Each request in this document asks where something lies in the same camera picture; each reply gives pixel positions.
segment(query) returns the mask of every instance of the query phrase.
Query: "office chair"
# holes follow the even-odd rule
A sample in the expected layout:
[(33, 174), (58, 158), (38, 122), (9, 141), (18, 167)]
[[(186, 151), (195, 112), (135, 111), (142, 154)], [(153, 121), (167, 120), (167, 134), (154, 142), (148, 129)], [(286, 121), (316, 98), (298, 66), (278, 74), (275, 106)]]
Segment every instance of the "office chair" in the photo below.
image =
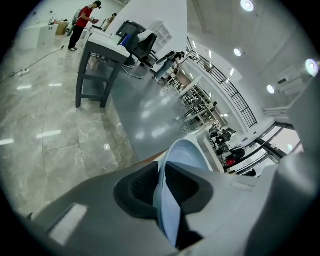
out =
[(127, 75), (134, 77), (134, 78), (138, 78), (138, 79), (142, 79), (145, 77), (146, 74), (149, 73), (149, 71), (151, 70), (151, 68), (157, 63), (157, 58), (155, 57), (155, 63), (154, 64), (150, 64), (148, 62), (148, 56), (150, 55), (152, 48), (156, 42), (157, 39), (157, 35), (152, 33), (150, 34), (146, 40), (140, 42), (138, 44), (138, 46), (132, 50), (131, 55), (134, 55), (138, 58), (138, 61), (135, 63), (136, 68), (139, 67), (139, 62), (147, 65), (149, 67), (149, 69), (147, 70), (147, 72), (143, 75), (143, 76), (138, 76), (135, 75), (134, 72), (134, 67), (130, 67), (127, 65), (124, 65), (126, 68), (132, 69), (132, 72), (129, 73), (126, 68), (123, 66), (122, 69), (126, 72)]

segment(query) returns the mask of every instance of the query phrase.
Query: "black plastic part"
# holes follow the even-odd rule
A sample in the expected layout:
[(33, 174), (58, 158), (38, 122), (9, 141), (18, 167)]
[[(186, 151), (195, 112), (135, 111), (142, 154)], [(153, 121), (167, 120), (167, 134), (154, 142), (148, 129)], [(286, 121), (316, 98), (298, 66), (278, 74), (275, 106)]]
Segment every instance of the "black plastic part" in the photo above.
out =
[(120, 180), (113, 190), (114, 199), (130, 216), (156, 220), (158, 211), (152, 205), (158, 180), (158, 162), (152, 162)]
[(183, 214), (200, 212), (214, 195), (214, 189), (207, 180), (180, 168), (173, 162), (166, 163), (165, 176), (166, 184)]

